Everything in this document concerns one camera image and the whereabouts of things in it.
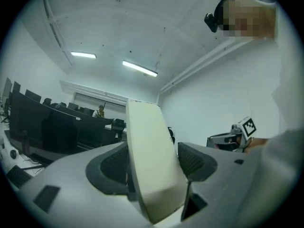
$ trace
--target white desk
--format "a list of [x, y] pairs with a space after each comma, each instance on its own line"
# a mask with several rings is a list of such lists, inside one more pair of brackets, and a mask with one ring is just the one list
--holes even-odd
[[[25, 160], [29, 160], [29, 158], [26, 157], [25, 155], [20, 155], [18, 153], [18, 150], [15, 149], [13, 146], [11, 146], [10, 141], [7, 139], [7, 137], [4, 133], [4, 130], [8, 130], [8, 129], [9, 129], [8, 126], [6, 126], [4, 123], [0, 124], [0, 138], [3, 138], [4, 146], [5, 146], [4, 149], [2, 149], [2, 146], [0, 146], [0, 152], [2, 155], [2, 160], [0, 161], [0, 163], [1, 163], [1, 167], [4, 171], [4, 173], [6, 174], [7, 172], [9, 172], [15, 165], [18, 165], [20, 168], [40, 165], [39, 163], [35, 164], [34, 161], [33, 162], [25, 161]], [[15, 150], [17, 152], [16, 159], [11, 158], [11, 156], [10, 156], [11, 150]], [[43, 171], [43, 170], [38, 171], [39, 169], [32, 169], [32, 170], [25, 170], [25, 171], [28, 174], [30, 174], [31, 176], [36, 176], [40, 172]]]

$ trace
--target black chair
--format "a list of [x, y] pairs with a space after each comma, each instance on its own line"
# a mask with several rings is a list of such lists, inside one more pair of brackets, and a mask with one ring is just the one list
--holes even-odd
[[43, 105], [47, 105], [47, 106], [51, 106], [51, 102], [52, 102], [52, 99], [45, 98], [42, 104]]

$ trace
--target seated person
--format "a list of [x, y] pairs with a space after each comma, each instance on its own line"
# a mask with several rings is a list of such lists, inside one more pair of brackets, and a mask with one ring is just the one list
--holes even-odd
[[98, 110], [93, 112], [92, 117], [105, 117], [104, 107], [103, 105], [100, 105], [98, 107]]

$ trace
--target ceiling beam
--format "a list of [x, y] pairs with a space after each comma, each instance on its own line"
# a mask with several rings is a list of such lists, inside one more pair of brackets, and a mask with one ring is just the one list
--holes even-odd
[[69, 61], [69, 64], [73, 65], [73, 63], [72, 63], [73, 60], [69, 53], [70, 49], [67, 46], [67, 43], [59, 29], [58, 24], [56, 23], [56, 20], [54, 20], [54, 14], [53, 14], [52, 8], [51, 8], [48, 0], [44, 0], [44, 6], [45, 6], [45, 10], [46, 10], [46, 13], [48, 16], [48, 21], [52, 28], [52, 32], [53, 32], [55, 38], [59, 41], [59, 46], [60, 46], [62, 52], [65, 54], [67, 60]]
[[[176, 13], [176, 15], [174, 16], [171, 24], [176, 27], [179, 28], [179, 24], [183, 21], [184, 17], [188, 14], [188, 12], [190, 11], [190, 9], [193, 7], [193, 5], [197, 2], [198, 0], [185, 0], [184, 6], [181, 7], [181, 9]], [[170, 32], [171, 29], [167, 29], [164, 32], [164, 35], [162, 37], [162, 40], [156, 50], [156, 54], [155, 57], [157, 58], [157, 60], [155, 60], [155, 65], [157, 65], [158, 63], [160, 63], [160, 55], [162, 53], [162, 50], [164, 49], [165, 45], [166, 45], [166, 41], [168, 41], [169, 37], [170, 37]], [[198, 50], [202, 51], [202, 54], [206, 54], [206, 50], [203, 47], [202, 44], [199, 43], [199, 47]]]
[[126, 3], [124, 3], [123, 7], [116, 7], [113, 5], [113, 1], [105, 1], [103, 0], [102, 6], [85, 6], [84, 4], [78, 4], [77, 9], [70, 8], [71, 10], [59, 15], [54, 15], [53, 17], [49, 18], [50, 23], [60, 23], [63, 20], [78, 17], [83, 14], [121, 14], [125, 15], [127, 12], [128, 16], [133, 17], [139, 21], [150, 21], [152, 24], [159, 24], [161, 27], [166, 27], [167, 29], [173, 31], [179, 38], [183, 41], [189, 43], [193, 47], [197, 48], [198, 50], [204, 50], [203, 46], [200, 42], [198, 42], [195, 38], [187, 34], [185, 31], [181, 30], [172, 22], [155, 15], [152, 11], [143, 10], [142, 8], [131, 8], [128, 7]]

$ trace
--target computer monitor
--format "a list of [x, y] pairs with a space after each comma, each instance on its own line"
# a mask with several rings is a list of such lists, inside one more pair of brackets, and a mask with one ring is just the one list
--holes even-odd
[[90, 114], [90, 109], [88, 109], [88, 108], [84, 108], [84, 114], [86, 114], [88, 116], [92, 116], [93, 115], [93, 113]]
[[74, 104], [74, 103], [69, 103], [68, 104], [68, 108], [72, 109], [72, 110], [75, 110], [75, 111], [78, 111], [78, 105], [77, 104]]
[[89, 115], [92, 116], [95, 110], [89, 109]]
[[41, 96], [29, 91], [28, 89], [25, 92], [25, 96], [27, 96], [27, 97], [31, 98], [32, 100], [37, 101], [39, 103], [41, 101]]
[[21, 88], [21, 85], [15, 81], [14, 86], [13, 86], [13, 91], [16, 90], [16, 91], [20, 92], [20, 88]]
[[74, 111], [70, 108], [59, 106], [59, 111], [76, 116], [80, 119], [78, 143], [89, 147], [100, 147], [102, 144], [103, 131], [106, 121], [103, 118], [91, 117], [81, 112]]
[[26, 131], [32, 154], [55, 161], [69, 154], [81, 152], [77, 147], [79, 120], [14, 91], [12, 94], [9, 136], [22, 151]]
[[101, 118], [105, 122], [105, 125], [111, 125], [114, 122], [114, 118], [104, 118], [100, 116], [97, 118]]
[[2, 107], [4, 108], [4, 105], [6, 103], [6, 100], [10, 97], [10, 90], [12, 87], [12, 83], [9, 78], [6, 78], [3, 94], [2, 94]]
[[115, 143], [115, 136], [116, 132], [114, 130], [105, 129], [103, 132], [103, 139], [101, 145], [106, 146]]

